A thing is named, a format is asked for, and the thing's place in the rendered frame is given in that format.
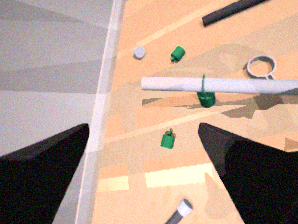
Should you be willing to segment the grey metal ring clamp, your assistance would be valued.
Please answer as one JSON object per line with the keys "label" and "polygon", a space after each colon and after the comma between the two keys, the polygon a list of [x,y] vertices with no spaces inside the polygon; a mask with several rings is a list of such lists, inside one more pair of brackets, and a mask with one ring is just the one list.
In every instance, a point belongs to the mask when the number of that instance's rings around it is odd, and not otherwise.
{"label": "grey metal ring clamp", "polygon": [[[272,72],[267,74],[267,75],[264,75],[264,76],[257,76],[257,75],[254,75],[250,72],[249,70],[249,65],[255,61],[258,61],[258,60],[264,60],[264,61],[267,61],[268,63],[271,64],[272,66]],[[269,56],[269,55],[258,55],[258,56],[255,56],[254,58],[252,58],[249,63],[247,64],[247,67],[246,67],[246,74],[247,76],[250,78],[250,79],[270,79],[270,80],[276,80],[275,77],[272,75],[272,73],[275,71],[275,69],[277,68],[276,66],[276,62],[275,62],[275,59],[272,57],[272,56]]]}

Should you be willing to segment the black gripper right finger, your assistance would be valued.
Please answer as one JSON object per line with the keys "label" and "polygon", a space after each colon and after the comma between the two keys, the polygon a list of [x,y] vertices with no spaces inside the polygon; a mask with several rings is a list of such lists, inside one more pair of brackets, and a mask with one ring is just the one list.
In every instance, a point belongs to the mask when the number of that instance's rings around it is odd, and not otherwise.
{"label": "black gripper right finger", "polygon": [[298,208],[298,151],[201,122],[198,135],[244,224],[287,224]]}

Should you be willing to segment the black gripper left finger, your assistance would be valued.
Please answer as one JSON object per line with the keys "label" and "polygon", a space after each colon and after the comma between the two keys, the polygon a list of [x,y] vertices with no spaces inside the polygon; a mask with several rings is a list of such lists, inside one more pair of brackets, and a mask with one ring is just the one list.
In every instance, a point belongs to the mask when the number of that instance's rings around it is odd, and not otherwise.
{"label": "black gripper left finger", "polygon": [[81,123],[0,156],[0,224],[52,224],[89,134]]}

